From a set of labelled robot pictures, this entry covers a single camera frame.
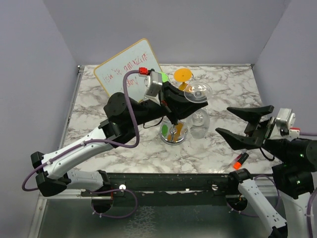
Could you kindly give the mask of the clear tumbler glass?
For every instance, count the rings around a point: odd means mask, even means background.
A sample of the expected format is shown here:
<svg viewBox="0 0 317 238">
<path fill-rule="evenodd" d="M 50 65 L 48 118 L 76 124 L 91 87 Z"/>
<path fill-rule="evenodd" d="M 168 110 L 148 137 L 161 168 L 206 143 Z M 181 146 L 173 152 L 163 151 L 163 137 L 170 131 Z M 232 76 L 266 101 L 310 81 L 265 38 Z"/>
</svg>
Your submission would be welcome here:
<svg viewBox="0 0 317 238">
<path fill-rule="evenodd" d="M 191 82 L 184 89 L 185 98 L 192 103 L 205 103 L 212 98 L 212 88 L 202 82 Z"/>
</svg>

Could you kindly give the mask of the orange plastic cup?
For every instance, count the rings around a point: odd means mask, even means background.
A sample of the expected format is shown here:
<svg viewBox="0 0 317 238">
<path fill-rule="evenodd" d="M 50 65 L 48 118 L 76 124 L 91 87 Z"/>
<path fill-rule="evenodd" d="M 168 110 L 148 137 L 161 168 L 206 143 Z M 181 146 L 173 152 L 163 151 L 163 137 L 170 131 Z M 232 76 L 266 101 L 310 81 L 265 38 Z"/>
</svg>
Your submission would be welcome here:
<svg viewBox="0 0 317 238">
<path fill-rule="evenodd" d="M 191 70 L 188 68 L 180 68 L 174 73 L 174 79 L 181 83 L 178 89 L 184 91 L 188 85 L 188 82 L 193 78 Z"/>
</svg>

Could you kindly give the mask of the green plastic goblet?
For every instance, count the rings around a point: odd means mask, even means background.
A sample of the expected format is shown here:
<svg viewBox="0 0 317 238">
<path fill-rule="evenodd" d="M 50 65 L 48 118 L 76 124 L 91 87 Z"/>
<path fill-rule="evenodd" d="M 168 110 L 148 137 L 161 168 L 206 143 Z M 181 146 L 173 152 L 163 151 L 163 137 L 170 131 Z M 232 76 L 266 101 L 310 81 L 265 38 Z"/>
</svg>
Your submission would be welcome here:
<svg viewBox="0 0 317 238">
<path fill-rule="evenodd" d="M 166 73 L 160 72 L 160 74 L 161 74 L 162 83 L 170 82 L 169 76 Z"/>
</svg>

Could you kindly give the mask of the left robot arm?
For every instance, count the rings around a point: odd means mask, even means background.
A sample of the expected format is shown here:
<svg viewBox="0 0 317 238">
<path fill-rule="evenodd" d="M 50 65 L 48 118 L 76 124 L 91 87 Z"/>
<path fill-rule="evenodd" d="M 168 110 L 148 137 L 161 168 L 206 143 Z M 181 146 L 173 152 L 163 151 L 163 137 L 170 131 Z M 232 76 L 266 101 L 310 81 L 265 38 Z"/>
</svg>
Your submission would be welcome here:
<svg viewBox="0 0 317 238">
<path fill-rule="evenodd" d="M 207 106 L 208 100 L 205 93 L 183 92 L 170 83 L 164 83 L 156 99 L 142 102 L 130 99 L 130 103 L 137 125 L 162 117 L 168 117 L 170 122 L 177 124 Z M 128 142 L 136 137 L 123 93 L 113 94 L 104 111 L 107 119 L 86 136 L 55 152 L 35 152 L 31 155 L 37 173 L 37 187 L 43 196 L 54 196 L 66 189 L 85 189 L 100 196 L 108 193 L 110 182 L 105 172 L 74 170 L 80 163 L 115 149 L 119 144 L 128 146 Z"/>
</svg>

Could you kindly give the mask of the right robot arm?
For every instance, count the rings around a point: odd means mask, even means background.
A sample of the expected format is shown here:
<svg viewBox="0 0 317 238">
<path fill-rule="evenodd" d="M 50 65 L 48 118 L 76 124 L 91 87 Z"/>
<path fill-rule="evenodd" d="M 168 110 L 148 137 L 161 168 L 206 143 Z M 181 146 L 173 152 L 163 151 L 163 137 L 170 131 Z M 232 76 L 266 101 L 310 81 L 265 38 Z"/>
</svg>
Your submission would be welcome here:
<svg viewBox="0 0 317 238">
<path fill-rule="evenodd" d="M 227 110 L 246 121 L 245 135 L 234 134 L 223 128 L 216 131 L 232 150 L 264 149 L 281 164 L 272 167 L 272 176 L 283 202 L 283 218 L 258 188 L 247 169 L 239 169 L 228 176 L 231 193 L 243 195 L 263 223 L 269 238 L 315 238 L 313 200 L 317 196 L 313 173 L 317 170 L 316 140 L 300 138 L 294 127 L 295 113 L 281 108 L 276 117 L 262 121 L 273 112 L 272 105 L 258 108 Z"/>
</svg>

